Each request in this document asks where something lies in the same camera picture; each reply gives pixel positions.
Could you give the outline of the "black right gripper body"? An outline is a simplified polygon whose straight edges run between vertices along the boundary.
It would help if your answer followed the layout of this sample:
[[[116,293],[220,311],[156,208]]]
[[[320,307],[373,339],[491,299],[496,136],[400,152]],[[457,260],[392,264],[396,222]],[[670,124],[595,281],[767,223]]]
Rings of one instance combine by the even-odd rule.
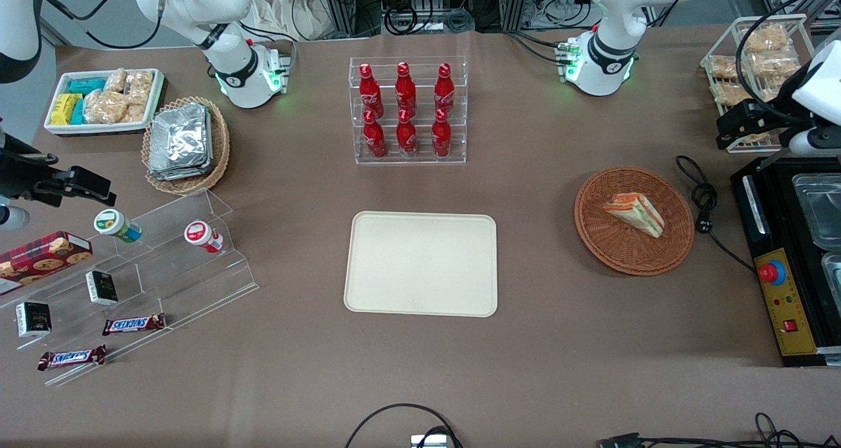
[[[31,145],[8,133],[2,133],[1,194],[9,200],[29,202],[61,203],[59,194],[36,191],[40,181],[50,182],[58,173],[53,169],[59,158],[54,154],[42,154]]]

